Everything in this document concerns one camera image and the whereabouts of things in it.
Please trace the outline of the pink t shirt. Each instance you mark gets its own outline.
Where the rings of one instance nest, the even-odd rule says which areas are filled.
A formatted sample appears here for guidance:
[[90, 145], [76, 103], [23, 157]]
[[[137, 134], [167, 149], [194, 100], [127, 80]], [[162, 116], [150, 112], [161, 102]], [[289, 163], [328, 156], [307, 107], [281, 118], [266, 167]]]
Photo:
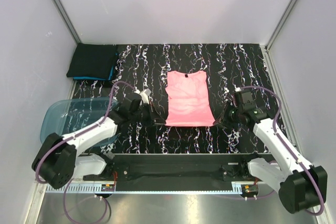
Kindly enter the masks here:
[[166, 126], [209, 127], [215, 119], [209, 104], [205, 71], [167, 73], [168, 116]]

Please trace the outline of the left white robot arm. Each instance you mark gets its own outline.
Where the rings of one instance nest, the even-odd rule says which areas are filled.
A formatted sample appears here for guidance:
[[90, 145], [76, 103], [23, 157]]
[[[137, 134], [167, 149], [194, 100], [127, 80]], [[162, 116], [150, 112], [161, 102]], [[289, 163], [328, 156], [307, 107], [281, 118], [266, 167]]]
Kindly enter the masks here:
[[123, 102], [94, 123], [73, 133], [51, 133], [44, 140], [31, 167], [36, 180], [54, 189], [62, 188], [73, 178], [98, 176], [103, 180], [113, 175], [108, 159], [84, 152], [99, 142], [117, 135], [123, 126], [140, 122], [146, 126], [164, 125], [152, 102], [134, 99]]

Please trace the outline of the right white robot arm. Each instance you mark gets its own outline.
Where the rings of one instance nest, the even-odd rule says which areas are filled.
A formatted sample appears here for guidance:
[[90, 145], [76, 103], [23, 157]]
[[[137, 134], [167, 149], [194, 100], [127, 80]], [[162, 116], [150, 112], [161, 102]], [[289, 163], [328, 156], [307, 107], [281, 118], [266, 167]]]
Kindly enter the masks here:
[[297, 151], [278, 127], [279, 113], [272, 116], [269, 110], [259, 107], [252, 89], [252, 86], [237, 88], [233, 102], [225, 105], [214, 124], [225, 129], [246, 126], [265, 144], [275, 164], [258, 154], [250, 154], [238, 167], [239, 176], [266, 183], [291, 214], [304, 210], [314, 216], [322, 215], [327, 199], [326, 170], [314, 166]]

